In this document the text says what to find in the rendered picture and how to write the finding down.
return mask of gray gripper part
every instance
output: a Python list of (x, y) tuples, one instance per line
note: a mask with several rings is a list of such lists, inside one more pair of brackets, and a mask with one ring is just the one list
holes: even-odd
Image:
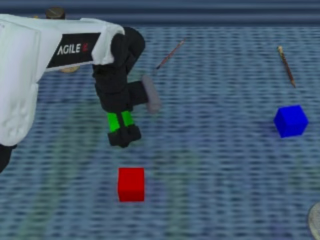
[(154, 82), (152, 81), (151, 77), (147, 75), (142, 76), (141, 82), (144, 86), (146, 95), (148, 96), (148, 103), (146, 104), (148, 112), (151, 114), (158, 113), (162, 107), (162, 104)]

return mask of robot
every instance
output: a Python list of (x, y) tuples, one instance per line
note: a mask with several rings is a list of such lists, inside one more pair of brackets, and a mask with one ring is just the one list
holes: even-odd
[(39, 19), (0, 14), (0, 173), (35, 118), (42, 75), (92, 65), (95, 90), (107, 113), (111, 146), (126, 148), (141, 138), (131, 112), (146, 104), (157, 113), (161, 101), (150, 77), (127, 81), (145, 49), (131, 27), (92, 18)]

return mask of toy block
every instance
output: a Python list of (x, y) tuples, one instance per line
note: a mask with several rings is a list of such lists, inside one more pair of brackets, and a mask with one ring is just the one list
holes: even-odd
[(302, 135), (309, 123), (300, 105), (280, 107), (273, 122), (281, 138)]
[(117, 192), (120, 202), (143, 202), (145, 200), (144, 168), (120, 167)]

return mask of brown stick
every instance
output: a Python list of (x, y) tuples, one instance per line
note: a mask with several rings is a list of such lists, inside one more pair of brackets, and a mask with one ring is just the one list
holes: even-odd
[(284, 50), (283, 50), (282, 46), (278, 46), (278, 47), (277, 47), (277, 50), (278, 50), (278, 52), (279, 52), (279, 54), (280, 54), (280, 57), (281, 57), (281, 59), (282, 59), (282, 62), (283, 62), (283, 64), (284, 64), (284, 66), (285, 66), (286, 72), (287, 72), (288, 75), (289, 75), (290, 83), (291, 83), (292, 86), (295, 88), (295, 87), (296, 87), (295, 79), (294, 79), (294, 76), (293, 76), (292, 73), (291, 73), (291, 70), (290, 70), (289, 64), (288, 64), (288, 62), (287, 62), (287, 59), (286, 59), (286, 57), (285, 57)]

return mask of table surface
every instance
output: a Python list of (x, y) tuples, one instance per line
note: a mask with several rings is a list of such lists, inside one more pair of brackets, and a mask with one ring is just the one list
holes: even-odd
[[(0, 176), (1, 240), (308, 240), (320, 200), (319, 27), (137, 27), (130, 80), (154, 76), (163, 110), (133, 117), (143, 138), (110, 147), (91, 67), (41, 79), (36, 119)], [(290, 85), (277, 52), (295, 77)], [(278, 107), (309, 126), (281, 139)], [(119, 167), (144, 167), (146, 199), (120, 203)]]

